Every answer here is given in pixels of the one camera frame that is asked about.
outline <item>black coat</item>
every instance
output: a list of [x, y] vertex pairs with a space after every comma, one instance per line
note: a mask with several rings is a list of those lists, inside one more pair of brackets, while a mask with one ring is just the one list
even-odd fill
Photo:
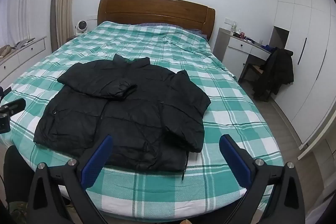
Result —
[[137, 171], [185, 168], [188, 151], [200, 152], [208, 96], [185, 70], [174, 73], [149, 58], [77, 63], [59, 78], [65, 86], [48, 103], [34, 142], [80, 157], [107, 133], [106, 163]]
[[254, 84], [254, 96], [260, 97], [266, 90], [278, 94], [281, 85], [294, 82], [292, 56], [292, 51], [276, 48], [265, 64], [260, 66], [263, 74]]

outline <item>green plaid bedsheet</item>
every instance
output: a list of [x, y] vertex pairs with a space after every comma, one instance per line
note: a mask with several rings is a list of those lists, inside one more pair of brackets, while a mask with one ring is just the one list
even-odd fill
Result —
[[[63, 165], [69, 159], [33, 142], [36, 125], [51, 98], [62, 88], [57, 78], [77, 62], [149, 57], [152, 64], [174, 72], [185, 69], [191, 81], [209, 96], [205, 112], [204, 146], [191, 153], [184, 180], [181, 174], [140, 174], [104, 168], [87, 190], [99, 210], [119, 218], [160, 222], [185, 219], [224, 207], [242, 197], [241, 188], [219, 151], [219, 138], [230, 134], [252, 157], [283, 165], [279, 148], [256, 106], [211, 53], [206, 40], [185, 30], [140, 27], [104, 22], [41, 60], [12, 85], [4, 103], [26, 99], [26, 110], [11, 121], [11, 132], [1, 135], [14, 144], [31, 168], [40, 162]], [[269, 187], [259, 208], [270, 195]]]

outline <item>black pants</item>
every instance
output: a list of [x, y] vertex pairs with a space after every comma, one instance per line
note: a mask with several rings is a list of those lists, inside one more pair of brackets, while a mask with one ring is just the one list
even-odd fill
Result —
[[5, 154], [3, 165], [3, 180], [7, 203], [13, 201], [28, 202], [34, 173], [17, 148], [14, 145], [10, 146]]

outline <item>metal screw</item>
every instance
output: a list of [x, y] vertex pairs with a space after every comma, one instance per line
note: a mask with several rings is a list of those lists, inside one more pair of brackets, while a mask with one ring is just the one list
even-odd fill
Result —
[[77, 163], [75, 159], [68, 160], [68, 165], [74, 166]]
[[44, 162], [41, 162], [41, 163], [37, 166], [38, 169], [43, 169], [44, 167], [45, 167]]
[[293, 169], [295, 167], [294, 163], [292, 163], [292, 162], [288, 162], [287, 166], [288, 166], [289, 169]]
[[262, 159], [256, 159], [256, 160], [255, 160], [255, 163], [256, 163], [256, 165], [258, 165], [258, 166], [263, 166], [265, 162], [264, 162]]

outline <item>folded clothes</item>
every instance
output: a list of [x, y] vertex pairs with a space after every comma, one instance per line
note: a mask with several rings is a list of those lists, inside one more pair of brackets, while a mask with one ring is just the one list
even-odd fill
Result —
[[10, 45], [5, 45], [0, 48], [0, 58], [4, 58], [6, 55], [8, 55], [12, 50], [12, 47]]

